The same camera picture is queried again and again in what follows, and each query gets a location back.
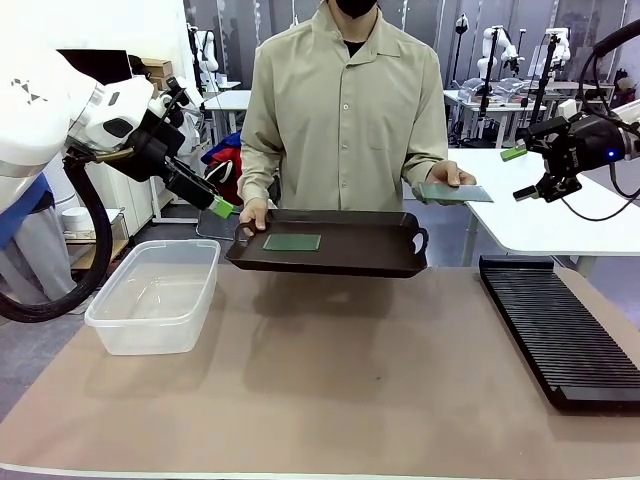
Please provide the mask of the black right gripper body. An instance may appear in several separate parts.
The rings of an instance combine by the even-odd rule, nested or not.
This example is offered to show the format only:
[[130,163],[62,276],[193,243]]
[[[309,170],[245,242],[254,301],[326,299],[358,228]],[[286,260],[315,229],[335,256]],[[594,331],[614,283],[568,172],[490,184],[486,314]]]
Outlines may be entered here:
[[578,115],[572,121],[564,117],[550,120],[553,140],[543,153],[543,199],[560,200],[579,191],[577,175],[595,170],[627,156],[627,142],[620,128],[597,115]]

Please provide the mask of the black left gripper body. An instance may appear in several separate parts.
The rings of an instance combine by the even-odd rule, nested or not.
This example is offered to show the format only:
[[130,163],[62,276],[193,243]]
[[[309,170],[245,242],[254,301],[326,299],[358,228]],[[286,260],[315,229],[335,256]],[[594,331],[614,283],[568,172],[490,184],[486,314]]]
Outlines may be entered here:
[[125,146],[133,153],[119,160],[119,171],[144,182],[151,177],[169,181],[175,176],[171,162],[177,157],[185,136],[173,125],[161,122],[156,115],[145,115],[138,129],[128,137]]

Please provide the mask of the person's right hand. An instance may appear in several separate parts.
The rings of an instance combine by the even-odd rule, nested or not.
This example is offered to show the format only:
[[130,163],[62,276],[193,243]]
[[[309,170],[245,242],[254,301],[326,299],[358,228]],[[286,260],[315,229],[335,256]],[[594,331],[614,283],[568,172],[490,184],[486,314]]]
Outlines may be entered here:
[[239,216],[240,223],[253,223],[257,230],[264,231],[266,229],[266,215],[268,210],[267,200],[253,198],[244,204],[244,208]]

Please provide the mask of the person's left hand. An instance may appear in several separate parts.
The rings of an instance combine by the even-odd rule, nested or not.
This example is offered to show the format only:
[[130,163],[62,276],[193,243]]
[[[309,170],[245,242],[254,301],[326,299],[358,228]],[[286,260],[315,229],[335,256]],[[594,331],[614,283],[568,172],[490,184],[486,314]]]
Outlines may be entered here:
[[460,169],[456,162],[450,160],[436,162],[430,169],[426,182],[445,184],[452,188],[477,184],[477,180],[472,174]]

